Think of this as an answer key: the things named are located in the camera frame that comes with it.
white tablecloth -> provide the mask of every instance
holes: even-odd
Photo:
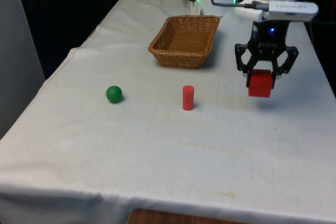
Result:
[[[202,70],[162,68],[147,47],[182,0],[120,0],[0,141],[0,220],[123,223],[133,208],[248,221],[336,222],[336,103],[303,24],[300,56],[270,99],[250,98],[220,23]],[[182,110],[182,87],[196,108]],[[125,94],[105,97],[109,86]]]

wooden floor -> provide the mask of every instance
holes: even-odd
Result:
[[[188,215],[178,215],[169,212],[136,209],[131,212],[127,224],[243,224],[243,223],[208,219]]]

red cube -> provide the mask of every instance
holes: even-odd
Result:
[[[254,69],[252,71],[250,87],[248,95],[250,97],[266,97],[271,96],[273,87],[273,76],[270,70]]]

green ball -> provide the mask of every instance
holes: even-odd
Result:
[[[118,103],[122,100],[122,91],[117,86],[111,86],[106,91],[106,97],[112,103]]]

